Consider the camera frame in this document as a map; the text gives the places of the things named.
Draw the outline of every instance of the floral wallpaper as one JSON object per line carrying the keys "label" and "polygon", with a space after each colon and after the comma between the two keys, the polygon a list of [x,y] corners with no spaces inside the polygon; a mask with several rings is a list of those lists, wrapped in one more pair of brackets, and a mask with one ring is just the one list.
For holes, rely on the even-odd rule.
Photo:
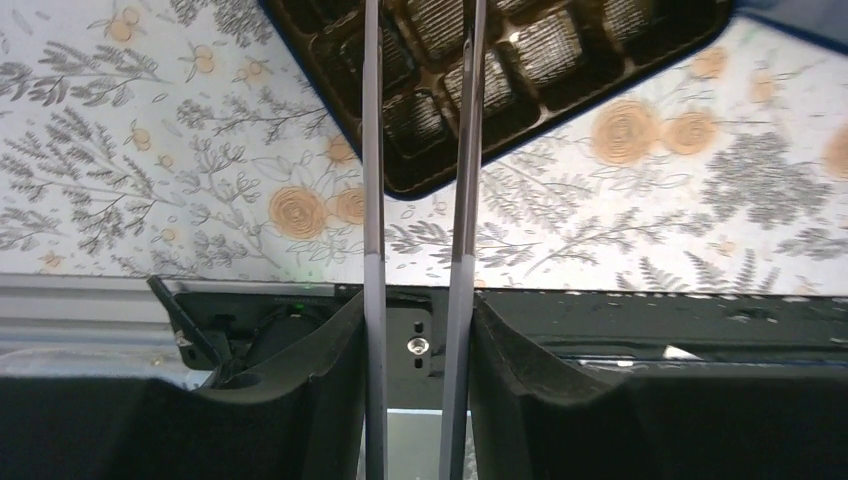
{"label": "floral wallpaper", "polygon": [[[485,168],[478,286],[848,294],[848,61],[745,19]],[[361,282],[359,162],[252,0],[0,6],[0,271]],[[386,204],[447,285],[454,190]]]}

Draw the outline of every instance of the floral background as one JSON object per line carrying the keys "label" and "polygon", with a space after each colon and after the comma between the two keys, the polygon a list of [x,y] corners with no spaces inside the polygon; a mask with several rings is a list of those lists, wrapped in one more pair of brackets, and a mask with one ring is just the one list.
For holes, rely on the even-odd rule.
{"label": "floral background", "polygon": [[[848,61],[744,19],[487,167],[477,283],[848,294]],[[389,200],[448,283],[454,190]],[[0,6],[0,270],[361,282],[362,179],[252,0]]]}

